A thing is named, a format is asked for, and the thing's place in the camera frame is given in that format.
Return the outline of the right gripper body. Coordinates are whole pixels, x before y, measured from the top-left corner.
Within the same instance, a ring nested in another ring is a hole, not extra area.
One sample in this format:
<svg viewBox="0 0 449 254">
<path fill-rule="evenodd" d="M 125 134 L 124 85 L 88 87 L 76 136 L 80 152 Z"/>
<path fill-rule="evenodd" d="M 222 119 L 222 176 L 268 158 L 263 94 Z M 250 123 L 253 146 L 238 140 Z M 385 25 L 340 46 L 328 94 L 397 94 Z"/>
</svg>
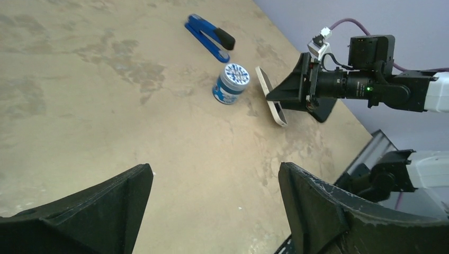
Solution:
<svg viewBox="0 0 449 254">
<path fill-rule="evenodd" d="M 306 101 L 316 103 L 318 98 L 334 98 L 343 96 L 347 82 L 347 71 L 337 67 L 335 70 L 325 70 L 323 62 L 311 56 L 310 77 Z"/>
</svg>

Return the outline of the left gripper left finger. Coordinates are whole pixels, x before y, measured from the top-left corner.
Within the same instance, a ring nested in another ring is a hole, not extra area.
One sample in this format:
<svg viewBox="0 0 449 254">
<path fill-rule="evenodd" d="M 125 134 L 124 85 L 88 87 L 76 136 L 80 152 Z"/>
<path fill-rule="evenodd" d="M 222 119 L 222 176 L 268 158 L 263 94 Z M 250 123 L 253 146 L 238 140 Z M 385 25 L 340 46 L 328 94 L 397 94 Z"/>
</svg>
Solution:
<svg viewBox="0 0 449 254">
<path fill-rule="evenodd" d="M 100 184 L 1 218 L 1 253 L 132 253 L 153 171 L 139 164 Z"/>
</svg>

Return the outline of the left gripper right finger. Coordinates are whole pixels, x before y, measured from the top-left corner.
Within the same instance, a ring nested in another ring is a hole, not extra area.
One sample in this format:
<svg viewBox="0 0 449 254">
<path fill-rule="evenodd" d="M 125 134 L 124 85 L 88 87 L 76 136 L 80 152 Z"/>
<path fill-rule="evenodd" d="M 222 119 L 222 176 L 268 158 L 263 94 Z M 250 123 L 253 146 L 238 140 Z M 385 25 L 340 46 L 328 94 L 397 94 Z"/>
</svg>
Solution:
<svg viewBox="0 0 449 254">
<path fill-rule="evenodd" d="M 448 253 L 448 222 L 395 211 L 292 162 L 279 185 L 296 253 Z"/>
</svg>

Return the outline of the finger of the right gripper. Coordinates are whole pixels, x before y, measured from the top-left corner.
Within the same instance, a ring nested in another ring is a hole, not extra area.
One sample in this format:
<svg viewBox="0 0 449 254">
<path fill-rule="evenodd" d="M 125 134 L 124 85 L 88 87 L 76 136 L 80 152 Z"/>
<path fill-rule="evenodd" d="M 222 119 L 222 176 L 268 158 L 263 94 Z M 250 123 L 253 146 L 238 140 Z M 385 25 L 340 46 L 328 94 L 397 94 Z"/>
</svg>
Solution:
<svg viewBox="0 0 449 254">
<path fill-rule="evenodd" d="M 305 99 L 283 96 L 280 98 L 281 106 L 288 110 L 309 113 L 319 123 L 324 123 L 330 116 L 337 100 L 334 98 L 318 98 L 316 103 L 310 104 Z"/>
<path fill-rule="evenodd" d="M 279 101 L 283 96 L 306 99 L 308 86 L 306 83 L 310 77 L 310 53 L 301 53 L 299 60 L 292 72 L 271 92 L 266 95 L 268 101 Z"/>
</svg>

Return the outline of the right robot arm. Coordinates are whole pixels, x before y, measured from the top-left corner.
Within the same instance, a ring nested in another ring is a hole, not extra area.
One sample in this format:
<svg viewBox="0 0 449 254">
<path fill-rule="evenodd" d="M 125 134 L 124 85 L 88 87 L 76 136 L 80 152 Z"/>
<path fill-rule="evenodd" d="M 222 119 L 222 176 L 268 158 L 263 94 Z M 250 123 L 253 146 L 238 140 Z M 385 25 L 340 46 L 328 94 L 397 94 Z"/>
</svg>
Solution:
<svg viewBox="0 0 449 254">
<path fill-rule="evenodd" d="M 384 104 L 407 112 L 448 112 L 448 72 L 436 69 L 406 70 L 394 75 L 392 35 L 352 37 L 348 63 L 325 67 L 302 53 L 292 72 L 266 99 L 296 111 L 316 115 L 337 99 L 367 101 L 368 107 Z M 377 203 L 391 193 L 448 186 L 448 152 L 397 150 L 383 155 L 368 171 L 345 175 L 338 186 Z"/>
</svg>

